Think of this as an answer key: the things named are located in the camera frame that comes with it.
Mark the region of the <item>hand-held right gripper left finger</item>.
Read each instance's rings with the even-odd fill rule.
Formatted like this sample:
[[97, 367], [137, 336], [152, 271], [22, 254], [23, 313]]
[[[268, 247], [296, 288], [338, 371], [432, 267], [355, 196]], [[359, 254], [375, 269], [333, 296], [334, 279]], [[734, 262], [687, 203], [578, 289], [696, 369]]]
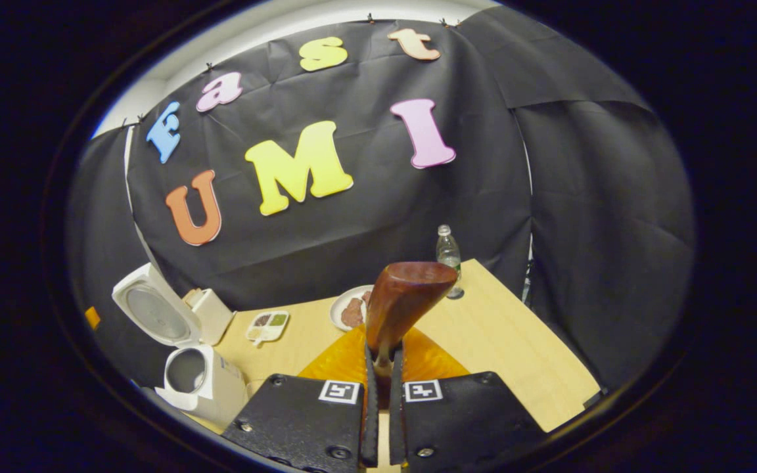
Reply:
[[333, 342], [299, 375], [271, 374], [239, 414], [239, 443], [311, 472], [379, 463], [379, 387], [365, 329]]

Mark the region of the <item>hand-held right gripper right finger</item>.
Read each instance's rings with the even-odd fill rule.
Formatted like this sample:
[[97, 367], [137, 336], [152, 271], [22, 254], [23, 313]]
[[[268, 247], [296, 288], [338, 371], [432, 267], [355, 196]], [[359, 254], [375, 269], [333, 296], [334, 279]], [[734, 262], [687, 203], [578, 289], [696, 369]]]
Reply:
[[486, 470], [545, 437], [493, 371], [467, 373], [426, 335], [411, 330], [394, 353], [388, 399], [388, 460], [403, 470]]

